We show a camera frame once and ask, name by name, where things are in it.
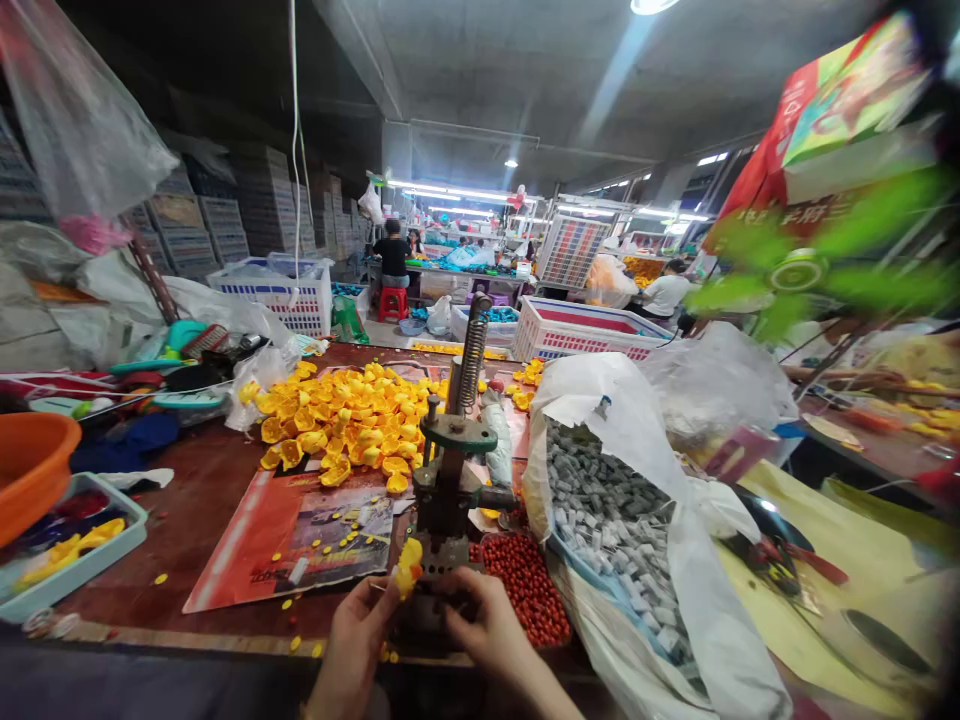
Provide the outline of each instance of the person in black shirt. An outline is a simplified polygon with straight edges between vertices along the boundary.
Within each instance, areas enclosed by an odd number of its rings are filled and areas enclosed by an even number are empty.
[[[373,252],[383,258],[383,286],[410,287],[406,259],[412,255],[410,243],[400,239],[400,221],[390,218],[384,223],[387,237],[373,246]]]

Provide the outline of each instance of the yellow toy pile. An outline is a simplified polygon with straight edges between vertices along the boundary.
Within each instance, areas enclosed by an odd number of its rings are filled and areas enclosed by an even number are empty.
[[[646,290],[663,272],[663,260],[647,258],[623,258],[627,271],[633,273],[633,281],[640,290]]]
[[[540,387],[540,381],[543,379],[543,360],[534,358],[522,372],[515,372],[513,379],[523,385],[531,385],[535,388]],[[520,385],[510,385],[504,392],[513,398],[513,404],[517,410],[522,410],[523,412],[529,412],[530,403],[533,402],[533,398],[537,394],[536,390],[523,392],[523,388],[521,388]]]
[[[263,393],[256,383],[240,392],[241,402],[256,403],[267,418],[261,439],[270,445],[260,460],[266,470],[281,462],[285,470],[309,455],[323,454],[324,487],[338,487],[354,466],[382,470],[387,491],[402,493],[408,477],[423,465],[420,418],[431,393],[446,400],[449,382],[408,382],[392,369],[368,364],[363,372],[340,370],[315,377],[316,365],[297,363],[286,382]]]
[[[922,422],[907,425],[907,430],[924,437],[933,440],[945,440],[950,437],[950,433],[960,431],[960,410],[946,408],[925,410],[924,408],[912,407],[906,403],[897,403],[896,407],[923,418]]]
[[[444,355],[463,355],[463,346],[454,347],[453,345],[424,345],[423,343],[415,343],[411,349],[421,350],[423,352],[438,352]],[[493,350],[484,350],[483,357],[485,360],[507,359],[507,356],[503,353],[494,352]]]

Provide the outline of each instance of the person in white shirt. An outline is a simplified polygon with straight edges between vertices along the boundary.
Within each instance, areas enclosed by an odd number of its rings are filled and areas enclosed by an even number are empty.
[[[640,296],[641,307],[637,309],[637,314],[651,320],[669,320],[690,290],[690,281],[681,277],[686,269],[683,260],[668,262],[663,275],[650,283]]]

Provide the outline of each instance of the hand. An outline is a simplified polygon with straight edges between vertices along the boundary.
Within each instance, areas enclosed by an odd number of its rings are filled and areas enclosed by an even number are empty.
[[[333,616],[323,667],[305,711],[308,717],[346,720],[363,716],[380,648],[399,604],[400,591],[392,579],[387,580],[386,590],[380,591],[373,578],[364,578],[344,598]]]
[[[444,610],[450,635],[485,671],[511,680],[522,676],[531,662],[539,660],[499,578],[459,567],[444,576],[437,589],[444,594],[466,590],[479,605],[474,623],[467,622],[449,605]]]
[[[447,631],[486,673],[505,681],[529,705],[536,717],[583,720],[556,677],[527,640],[499,578],[459,567],[444,575],[437,590],[466,590],[480,606],[476,622],[467,622],[446,606]]]

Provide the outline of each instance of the wooden workbench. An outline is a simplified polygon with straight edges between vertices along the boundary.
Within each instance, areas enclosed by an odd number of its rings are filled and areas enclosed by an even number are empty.
[[[416,358],[441,365],[449,356],[363,345],[333,344],[313,359],[319,367],[364,365]],[[517,363],[485,361],[490,369],[517,369]],[[298,655],[310,657],[316,641],[330,632],[333,613],[352,587],[318,588],[304,593],[287,612],[284,598],[235,605],[184,615],[181,608],[226,529],[263,455],[259,440],[228,430],[212,420],[171,445],[152,463],[173,468],[173,482],[164,490],[145,493],[140,504],[150,513],[147,539],[129,555],[57,604],[57,613],[79,613],[80,626],[67,640],[135,646],[144,650],[220,651],[287,655],[290,641],[302,637]],[[391,565],[399,553],[408,515],[395,518]],[[166,573],[168,579],[155,585]],[[297,623],[291,626],[289,618]],[[558,672],[591,674],[582,646],[545,655]],[[403,656],[404,662],[469,665],[461,654],[440,658]]]

